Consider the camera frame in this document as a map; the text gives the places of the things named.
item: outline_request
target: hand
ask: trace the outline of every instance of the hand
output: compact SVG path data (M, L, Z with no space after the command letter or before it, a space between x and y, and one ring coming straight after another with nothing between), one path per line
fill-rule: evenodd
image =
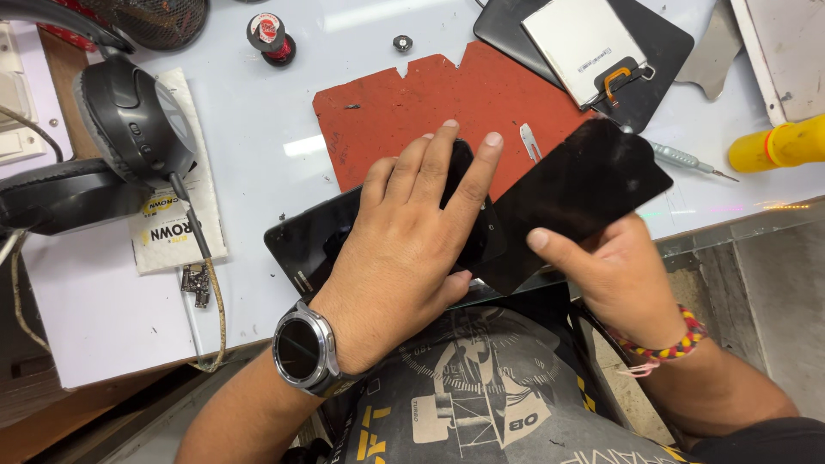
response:
M504 143L498 133L487 134L442 210L458 133L449 120L366 174L352 232L309 304L332 326L345 373L369 369L467 294L469 271L447 274L487 197Z
M648 228L635 213L594 237L588 253L572 240L547 229L533 229L527 245L582 289L599 318L644 348L678 343L687 327L677 308L664 264Z

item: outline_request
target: black headphones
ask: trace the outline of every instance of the black headphones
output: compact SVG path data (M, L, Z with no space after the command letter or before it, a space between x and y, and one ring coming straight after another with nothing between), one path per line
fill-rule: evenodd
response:
M0 18L63 27L94 42L105 59L73 83L103 158L0 180L0 228L55 235L117 220L191 170L197 148L189 121L168 89L129 61L135 49L126 39L52 0L0 0Z

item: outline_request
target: person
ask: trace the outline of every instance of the person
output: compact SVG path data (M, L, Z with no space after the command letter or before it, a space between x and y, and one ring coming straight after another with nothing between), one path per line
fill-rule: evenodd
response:
M352 232L309 303L332 327L342 372L376 367L352 389L327 462L822 461L825 424L798 417L777 385L709 338L639 379L686 437L691 449L680 451L606 417L571 336L566 285L445 311L468 291L468 271L448 273L503 148L498 133L486 136L442 210L458 133L446 121L372 166ZM657 350L684 340L686 319L635 214L607 227L592 253L544 229L526 240L621 338ZM323 401L287 385L267 349L210 399L176 462L278 462Z

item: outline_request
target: headphone cushion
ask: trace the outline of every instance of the headphone cushion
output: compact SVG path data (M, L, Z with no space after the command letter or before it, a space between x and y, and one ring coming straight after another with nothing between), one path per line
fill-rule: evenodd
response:
M84 71L78 73L72 81L72 93L74 94L74 101L78 104L80 119L83 121L83 125L86 126L86 131L92 137L95 146L101 152L101 156L109 163L111 170L115 171L123 180L135 182L138 180L138 177L134 175L129 164L123 160L123 157L117 153L115 147L111 146L109 140L106 139L94 119L92 119L92 114L86 103L86 98L83 95L83 72Z
M43 168L32 169L0 180L0 194L12 189L26 187L43 182L73 178L86 174L111 171L109 164L101 158L79 159L65 163L50 164Z

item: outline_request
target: smartphone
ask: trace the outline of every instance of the smartphone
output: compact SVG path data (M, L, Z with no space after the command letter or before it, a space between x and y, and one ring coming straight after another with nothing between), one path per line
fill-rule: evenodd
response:
M456 139L441 208L453 196L472 162L472 149L464 140ZM360 203L361 186L358 186L285 220L264 234L264 244L302 298L314 296L329 279L332 266L355 224ZM506 250L507 240L488 196L454 270L473 271L475 266Z
M608 119L585 121L495 202L507 251L473 275L511 295L545 265L527 247L531 230L545 227L581 243L672 185L647 140Z

